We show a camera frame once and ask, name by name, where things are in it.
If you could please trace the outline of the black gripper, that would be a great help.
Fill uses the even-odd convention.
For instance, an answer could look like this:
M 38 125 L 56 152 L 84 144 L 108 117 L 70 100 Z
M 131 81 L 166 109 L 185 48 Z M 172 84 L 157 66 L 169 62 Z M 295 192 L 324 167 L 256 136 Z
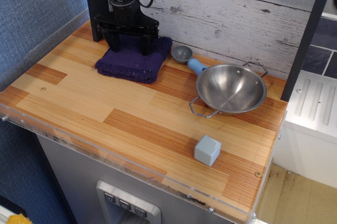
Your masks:
M 149 55 L 152 39 L 158 38 L 159 22 L 146 16 L 137 1 L 126 7 L 113 5 L 112 9 L 112 11 L 107 10 L 95 16 L 109 48 L 114 52 L 119 51 L 119 34 L 141 36 L 142 55 Z

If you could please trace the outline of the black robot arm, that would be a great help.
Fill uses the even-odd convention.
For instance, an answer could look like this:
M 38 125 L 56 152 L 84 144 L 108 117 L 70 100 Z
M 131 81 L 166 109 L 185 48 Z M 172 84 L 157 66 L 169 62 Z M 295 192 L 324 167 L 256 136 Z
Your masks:
M 95 16 L 98 29 L 113 51 L 118 51 L 120 35 L 123 34 L 140 37 L 142 54 L 150 53 L 152 41 L 158 38 L 159 22 L 146 16 L 141 7 L 149 8 L 153 1 L 144 5 L 140 0 L 108 0 L 112 11 Z

